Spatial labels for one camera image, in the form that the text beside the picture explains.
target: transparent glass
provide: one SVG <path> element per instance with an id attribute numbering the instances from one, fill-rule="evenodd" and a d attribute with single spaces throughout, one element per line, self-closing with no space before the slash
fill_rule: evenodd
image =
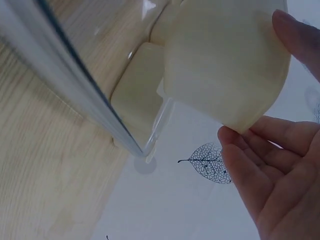
<path id="1" fill-rule="evenodd" d="M 144 155 L 151 153 L 170 117 L 173 101 L 157 93 L 158 86 L 163 86 L 164 50 L 152 44 L 144 47 L 143 43 L 149 42 L 153 25 L 169 1 L 48 0 L 47 3 L 51 12 L 46 14 L 54 15 Z M 154 71 L 146 78 L 149 68 Z"/>
<path id="2" fill-rule="evenodd" d="M 0 29 L 59 96 L 149 161 L 174 105 L 163 91 L 164 47 L 150 42 L 168 4 L 0 0 Z M 164 42 L 171 12 L 160 17 L 155 41 Z"/>

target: leaf print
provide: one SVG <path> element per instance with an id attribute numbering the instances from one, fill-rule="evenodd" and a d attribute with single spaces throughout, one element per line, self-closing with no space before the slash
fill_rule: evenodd
<path id="1" fill-rule="evenodd" d="M 223 162 L 221 150 L 220 146 L 209 142 L 195 150 L 188 160 L 180 160 L 178 163 L 188 161 L 206 179 L 217 184 L 230 184 L 232 180 Z"/>
<path id="2" fill-rule="evenodd" d="M 308 87 L 304 93 L 305 102 L 313 114 L 313 121 L 320 123 L 320 93 L 313 87 Z"/>

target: light wood surface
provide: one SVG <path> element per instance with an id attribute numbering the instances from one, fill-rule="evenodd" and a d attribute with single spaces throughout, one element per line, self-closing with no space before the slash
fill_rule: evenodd
<path id="1" fill-rule="evenodd" d="M 167 2 L 50 0 L 108 96 Z M 128 155 L 0 43 L 1 240 L 90 239 Z"/>
<path id="2" fill-rule="evenodd" d="M 128 153 L 0 45 L 0 239 L 88 240 Z"/>
<path id="3" fill-rule="evenodd" d="M 49 0 L 65 33 L 108 96 L 169 0 Z"/>

